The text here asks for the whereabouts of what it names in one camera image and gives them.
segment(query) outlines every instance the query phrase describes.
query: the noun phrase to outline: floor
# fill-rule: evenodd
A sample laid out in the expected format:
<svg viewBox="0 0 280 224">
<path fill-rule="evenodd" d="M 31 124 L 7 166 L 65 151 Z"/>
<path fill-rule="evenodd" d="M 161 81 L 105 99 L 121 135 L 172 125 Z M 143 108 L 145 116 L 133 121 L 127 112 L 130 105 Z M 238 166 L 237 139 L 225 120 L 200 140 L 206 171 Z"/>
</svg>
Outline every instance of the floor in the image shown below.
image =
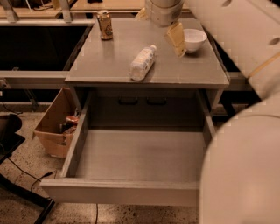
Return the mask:
<svg viewBox="0 0 280 224">
<path fill-rule="evenodd" d="M 19 107 L 10 105 L 10 109 L 24 111 L 19 117 L 23 121 L 21 130 L 17 133 L 25 137 L 25 141 L 12 154 L 10 159 L 21 169 L 40 178 L 47 172 L 54 172 L 48 178 L 54 179 L 64 163 L 63 158 L 50 157 L 45 153 L 44 147 L 38 138 L 33 135 L 40 118 L 47 105 L 41 105 L 36 112 L 32 112 L 30 105 Z M 0 165 L 0 172 L 9 181 L 31 189 L 34 178 L 21 172 L 11 161 L 6 159 Z M 34 184 L 32 190 L 44 197 L 48 195 L 39 186 Z M 31 202 L 0 188 L 0 223 L 34 223 L 42 208 Z M 95 223 L 95 204 L 57 203 L 46 217 L 44 223 Z M 98 205 L 97 223 L 198 223 L 197 207 L 182 206 L 125 206 L 125 205 Z"/>
</svg>

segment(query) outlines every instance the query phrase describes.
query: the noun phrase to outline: brown can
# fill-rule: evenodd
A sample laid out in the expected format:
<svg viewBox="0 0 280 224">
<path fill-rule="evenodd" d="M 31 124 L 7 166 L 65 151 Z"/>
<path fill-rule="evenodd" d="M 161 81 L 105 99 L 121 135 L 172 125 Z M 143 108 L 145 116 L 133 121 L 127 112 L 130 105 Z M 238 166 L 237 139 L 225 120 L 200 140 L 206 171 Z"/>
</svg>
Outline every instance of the brown can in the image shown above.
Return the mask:
<svg viewBox="0 0 280 224">
<path fill-rule="evenodd" d="M 101 39 L 112 39 L 113 30 L 109 12 L 107 10 L 97 11 L 97 20 L 101 32 Z"/>
</svg>

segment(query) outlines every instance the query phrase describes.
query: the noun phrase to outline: drawer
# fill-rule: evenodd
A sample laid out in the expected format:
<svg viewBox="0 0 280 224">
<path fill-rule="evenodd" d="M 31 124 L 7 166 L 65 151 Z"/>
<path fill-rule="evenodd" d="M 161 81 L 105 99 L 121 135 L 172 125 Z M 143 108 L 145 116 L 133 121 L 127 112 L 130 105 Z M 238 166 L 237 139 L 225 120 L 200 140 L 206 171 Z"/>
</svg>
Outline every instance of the drawer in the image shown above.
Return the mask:
<svg viewBox="0 0 280 224">
<path fill-rule="evenodd" d="M 199 90 L 125 96 L 94 90 L 60 178 L 40 185 L 56 202 L 197 206 L 213 135 Z"/>
</svg>

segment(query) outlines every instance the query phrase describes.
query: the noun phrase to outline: white bottle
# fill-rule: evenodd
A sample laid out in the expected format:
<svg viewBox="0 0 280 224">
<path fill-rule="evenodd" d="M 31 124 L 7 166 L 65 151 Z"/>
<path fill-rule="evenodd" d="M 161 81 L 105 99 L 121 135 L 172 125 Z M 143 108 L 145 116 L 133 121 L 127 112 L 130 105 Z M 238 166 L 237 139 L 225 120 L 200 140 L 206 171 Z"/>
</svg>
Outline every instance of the white bottle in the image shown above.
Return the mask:
<svg viewBox="0 0 280 224">
<path fill-rule="evenodd" d="M 134 81 L 141 81 L 149 72 L 156 59 L 157 47 L 152 45 L 145 47 L 132 61 L 129 67 L 129 76 Z"/>
</svg>

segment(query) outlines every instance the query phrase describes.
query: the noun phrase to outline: cardboard box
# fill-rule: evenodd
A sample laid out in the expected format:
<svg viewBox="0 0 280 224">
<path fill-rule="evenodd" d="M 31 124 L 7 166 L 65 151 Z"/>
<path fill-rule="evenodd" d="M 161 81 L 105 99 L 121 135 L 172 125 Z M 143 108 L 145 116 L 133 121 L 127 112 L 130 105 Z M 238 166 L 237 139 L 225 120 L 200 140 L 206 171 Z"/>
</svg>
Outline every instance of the cardboard box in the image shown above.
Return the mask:
<svg viewBox="0 0 280 224">
<path fill-rule="evenodd" d="M 60 124 L 73 115 L 76 106 L 69 88 L 62 88 L 34 130 L 34 134 L 54 157 L 65 158 L 74 134 L 60 134 Z"/>
</svg>

